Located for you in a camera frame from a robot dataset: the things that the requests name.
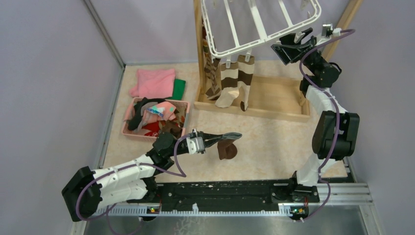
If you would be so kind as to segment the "dark brown grey-cuffed sock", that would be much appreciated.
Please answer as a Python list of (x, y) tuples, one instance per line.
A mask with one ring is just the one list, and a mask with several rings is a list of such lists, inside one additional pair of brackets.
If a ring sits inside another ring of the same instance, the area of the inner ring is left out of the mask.
[(217, 150), (220, 160), (230, 160), (237, 155), (237, 147), (233, 140), (219, 141), (217, 143)]

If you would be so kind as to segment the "white clip hanger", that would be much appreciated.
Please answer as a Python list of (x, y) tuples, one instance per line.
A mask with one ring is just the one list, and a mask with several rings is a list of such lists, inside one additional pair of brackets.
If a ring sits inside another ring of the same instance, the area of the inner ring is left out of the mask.
[(310, 5), (310, 11), (307, 12), (306, 19), (299, 21), (298, 23), (294, 23), (292, 21), (293, 14), (290, 14), (287, 10), (287, 6), (283, 0), (278, 0), (277, 5), (281, 9), (282, 17), (286, 23), (282, 28), (278, 29), (273, 33), (268, 33), (265, 29), (263, 18), (259, 12), (257, 3), (255, 0), (248, 0), (248, 8), (250, 12), (250, 16), (254, 22), (254, 28), (258, 33), (259, 38), (255, 39), (250, 42), (242, 43), (239, 40), (238, 33), (235, 27), (235, 17), (231, 13), (230, 8), (230, 1), (225, 0), (223, 1), (225, 13), (228, 19), (228, 23), (230, 26), (231, 36), (234, 43), (234, 46), (219, 51), (215, 44), (214, 34), (211, 29), (211, 20), (213, 19), (208, 15), (208, 8), (207, 4), (204, 0), (199, 1), (200, 8), (201, 8), (201, 17), (203, 19), (203, 23), (206, 28), (207, 32), (207, 42), (209, 44), (209, 50), (213, 58), (225, 58), (226, 63), (229, 64), (231, 62), (231, 57), (235, 54), (245, 53), (247, 56), (251, 56), (252, 49), (258, 46), (261, 46), (268, 42), (277, 42), (279, 41), (280, 37), (283, 37), (290, 33), (297, 33), (304, 29), (305, 27), (311, 26), (315, 21), (317, 21), (321, 14), (322, 8), (317, 0), (308, 0), (305, 5), (300, 7), (300, 10), (303, 10), (306, 6)]

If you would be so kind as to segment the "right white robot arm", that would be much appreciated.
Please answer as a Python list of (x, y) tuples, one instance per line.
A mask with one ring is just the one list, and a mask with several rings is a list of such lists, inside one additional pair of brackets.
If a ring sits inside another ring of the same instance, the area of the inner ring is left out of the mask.
[(285, 64), (298, 63), (303, 76), (299, 90), (320, 116), (312, 137), (313, 154), (305, 165), (293, 173), (283, 191), (294, 202), (313, 195), (313, 188), (322, 174), (337, 161), (349, 157), (355, 150), (360, 117), (343, 108), (330, 88), (342, 69), (323, 58), (320, 48), (350, 36), (354, 29), (335, 28), (325, 39), (312, 36), (306, 43), (295, 42), (295, 34), (282, 37), (272, 50)]

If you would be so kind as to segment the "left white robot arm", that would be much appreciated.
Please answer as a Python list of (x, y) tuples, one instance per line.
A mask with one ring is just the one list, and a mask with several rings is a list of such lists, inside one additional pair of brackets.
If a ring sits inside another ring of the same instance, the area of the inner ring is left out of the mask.
[(116, 166), (76, 171), (62, 189), (62, 196), (73, 222), (92, 220), (92, 215), (103, 207), (112, 209), (120, 202), (143, 200), (152, 202), (157, 196), (155, 176), (161, 173), (185, 177), (177, 156), (204, 154), (217, 143), (240, 139), (241, 133), (209, 134), (192, 131), (180, 138), (161, 133), (147, 152)]

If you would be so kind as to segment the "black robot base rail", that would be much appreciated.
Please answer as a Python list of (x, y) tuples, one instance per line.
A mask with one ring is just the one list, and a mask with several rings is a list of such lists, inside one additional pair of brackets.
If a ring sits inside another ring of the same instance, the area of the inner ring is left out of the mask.
[(302, 186), (287, 180), (164, 183), (137, 200), (139, 204), (161, 206), (161, 212), (277, 212), (282, 203), (297, 203), (289, 209), (293, 219), (308, 216), (308, 204), (320, 201), (316, 186)]

